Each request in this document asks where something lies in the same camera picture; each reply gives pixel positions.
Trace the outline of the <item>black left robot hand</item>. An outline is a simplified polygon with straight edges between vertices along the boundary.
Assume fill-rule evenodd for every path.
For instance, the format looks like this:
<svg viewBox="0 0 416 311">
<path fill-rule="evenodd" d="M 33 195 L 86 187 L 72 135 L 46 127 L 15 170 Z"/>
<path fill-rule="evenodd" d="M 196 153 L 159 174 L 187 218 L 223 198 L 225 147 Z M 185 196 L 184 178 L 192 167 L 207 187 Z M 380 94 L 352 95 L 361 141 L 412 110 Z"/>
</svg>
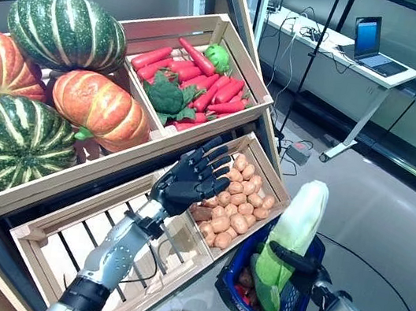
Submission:
<svg viewBox="0 0 416 311">
<path fill-rule="evenodd" d="M 225 176 L 230 162 L 228 146 L 216 137 L 180 158 L 176 165 L 155 183 L 149 208 L 164 219 L 180 215 L 193 203 L 213 198 L 228 188 Z"/>
</svg>

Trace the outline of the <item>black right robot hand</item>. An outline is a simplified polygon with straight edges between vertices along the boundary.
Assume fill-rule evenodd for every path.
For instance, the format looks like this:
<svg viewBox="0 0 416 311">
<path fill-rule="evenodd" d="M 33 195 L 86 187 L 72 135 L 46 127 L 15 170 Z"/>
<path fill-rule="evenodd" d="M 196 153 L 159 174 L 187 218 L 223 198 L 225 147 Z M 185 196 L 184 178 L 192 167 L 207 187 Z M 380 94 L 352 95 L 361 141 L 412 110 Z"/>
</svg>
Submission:
<svg viewBox="0 0 416 311">
<path fill-rule="evenodd" d="M 286 265 L 294 268 L 290 282 L 298 292 L 311 296 L 315 304 L 319 299 L 331 295 L 329 285 L 331 279 L 323 264 L 312 257 L 311 259 L 300 256 L 293 251 L 284 248 L 279 243 L 272 241 L 270 249 Z"/>
</svg>

